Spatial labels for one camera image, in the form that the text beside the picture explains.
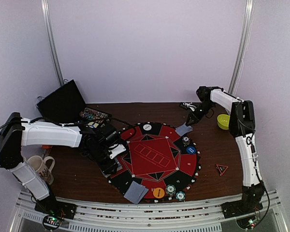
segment metal frame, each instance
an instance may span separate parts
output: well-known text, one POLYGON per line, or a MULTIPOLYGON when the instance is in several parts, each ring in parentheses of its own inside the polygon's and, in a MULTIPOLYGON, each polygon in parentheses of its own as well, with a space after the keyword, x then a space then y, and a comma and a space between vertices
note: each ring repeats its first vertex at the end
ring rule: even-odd
MULTIPOLYGON (((229 86, 228 93, 235 95, 238 81, 241 75, 242 67, 243 67, 243 58, 244 53, 247 48, 249 34, 250 34, 250 28, 251 28, 251 22, 252 22, 252 12, 253 12, 253 6, 254 6, 254 0, 246 0, 246 11, 244 16, 244 22, 243 22, 243 28, 242 28, 242 35, 241 35, 241 41, 238 49, 238 54, 235 62, 235 67, 233 70, 232 79, 229 86)), ((52 53, 52 60, 54 63, 55 71, 57 74, 57 78, 59 81, 60 86, 63 86, 64 80, 62 77, 62 72, 58 60, 58 55, 55 47, 55 40, 53 35, 53 29, 52 24, 50 20, 50 13, 49 13, 49 7, 48 7, 48 0, 41 0, 42 3, 42 10, 43 10, 43 17, 45 21, 48 41, 52 53)))
POLYGON ((232 79, 229 86, 229 91, 231 95, 235 95, 238 87, 238 82, 243 68, 243 58, 245 51, 247 49, 248 40, 250 36, 251 22, 252 22, 252 13, 254 7, 254 0, 246 0, 246 11, 244 16, 242 36, 240 41, 240 46, 238 48, 237 58, 235 62, 235 67, 233 70, 232 79))
POLYGON ((56 74, 57 74, 57 79, 59 81, 60 86, 63 86, 65 83, 62 77, 62 72, 61 72, 58 55, 57 55, 57 51, 55 47, 55 40, 54 40, 53 29, 52 29, 52 24, 50 20, 49 8, 48 8, 48 0, 41 0, 41 4, 42 4, 42 12, 43 12, 43 17, 44 17, 45 26, 46 26, 46 32, 48 36, 48 42, 49 42, 50 50, 52 53, 52 60, 54 63, 56 74))
MULTIPOLYGON (((270 191, 269 196, 271 199, 270 208, 280 208, 281 203, 277 192, 270 191)), ((74 220, 66 219, 65 225, 61 226, 61 229, 72 232, 171 232, 178 230, 189 232, 198 231, 198 229, 200 232, 220 232, 222 222, 240 218, 225 219, 220 205, 227 201, 239 199, 241 199, 241 194, 182 203, 135 205, 58 198, 60 201, 77 205, 74 220)), ((263 196, 261 201, 264 207, 261 212, 264 212, 268 205, 267 197, 263 196)), ((10 232, 19 232, 23 218, 41 223, 44 214, 35 211, 34 206, 35 203, 31 201, 30 193, 22 191, 10 223, 10 232)), ((282 213, 276 213, 275 217, 278 224, 284 222, 282 213)), ((280 229, 282 232, 288 231, 285 226, 280 226, 280 229)))

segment poker table mat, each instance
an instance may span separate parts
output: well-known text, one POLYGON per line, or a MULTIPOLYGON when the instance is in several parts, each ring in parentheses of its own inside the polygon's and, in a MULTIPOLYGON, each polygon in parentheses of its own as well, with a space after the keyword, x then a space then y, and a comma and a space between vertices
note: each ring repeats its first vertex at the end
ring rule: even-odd
POLYGON ((167 185, 174 185, 176 192, 187 191, 201 169, 196 144, 192 140, 184 144, 175 127, 165 123, 145 122, 133 127, 135 134, 133 128, 120 131, 122 139, 129 139, 129 149, 117 156, 122 169, 108 177, 109 183, 123 195, 132 181, 145 186, 149 190, 143 198, 146 202, 175 197, 165 194, 163 198, 156 199, 153 195, 155 188, 165 189, 167 185))

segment orange poker chip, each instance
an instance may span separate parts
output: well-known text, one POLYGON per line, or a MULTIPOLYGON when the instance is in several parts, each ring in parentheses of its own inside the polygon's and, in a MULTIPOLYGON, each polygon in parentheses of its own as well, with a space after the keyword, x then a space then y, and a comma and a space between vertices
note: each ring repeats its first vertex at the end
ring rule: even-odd
POLYGON ((155 188, 154 191, 153 191, 153 195, 155 198, 162 198, 164 197, 164 190, 162 188, 155 188))

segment white panel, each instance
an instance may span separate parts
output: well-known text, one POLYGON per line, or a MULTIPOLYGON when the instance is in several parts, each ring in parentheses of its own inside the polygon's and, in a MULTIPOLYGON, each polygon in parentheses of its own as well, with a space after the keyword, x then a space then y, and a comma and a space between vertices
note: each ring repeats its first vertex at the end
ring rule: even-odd
MULTIPOLYGON (((221 231, 220 223, 235 219, 224 218, 221 204, 237 201, 241 197, 242 195, 239 194, 208 200, 163 204, 114 204, 75 201, 60 197, 57 199, 77 205, 74 219, 66 219, 64 226, 61 227, 63 230, 75 232, 218 232, 221 231)), ((284 215, 278 209, 281 204, 276 191, 270 191, 269 197, 270 208, 277 209, 276 212, 278 212, 275 217, 279 217, 280 221, 283 220, 284 215)), ((265 212, 268 205, 266 195, 262 197, 261 202, 263 204, 261 212, 265 212)), ((19 209, 14 213, 12 232, 17 231, 19 216, 37 222, 42 220, 42 213, 34 211, 35 204, 31 201, 29 193, 21 192, 17 206, 19 209)))
POLYGON ((86 102, 197 101, 227 88, 245 0, 49 0, 63 77, 86 102))
POLYGON ((290 1, 256 1, 237 95, 254 103, 261 174, 290 221, 290 1))
MULTIPOLYGON (((57 87, 41 2, 0 1, 0 125, 13 111, 38 116, 37 96, 57 87)), ((0 169, 0 232, 7 231, 19 191, 13 175, 0 169)))

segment yellow bowl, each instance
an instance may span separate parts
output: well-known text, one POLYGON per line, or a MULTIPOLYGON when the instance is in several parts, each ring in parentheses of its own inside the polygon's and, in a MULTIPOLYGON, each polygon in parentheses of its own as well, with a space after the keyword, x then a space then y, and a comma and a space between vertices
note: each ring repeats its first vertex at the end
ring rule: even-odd
POLYGON ((217 117, 218 126, 223 130, 229 129, 229 121, 230 121, 229 115, 218 115, 217 117))

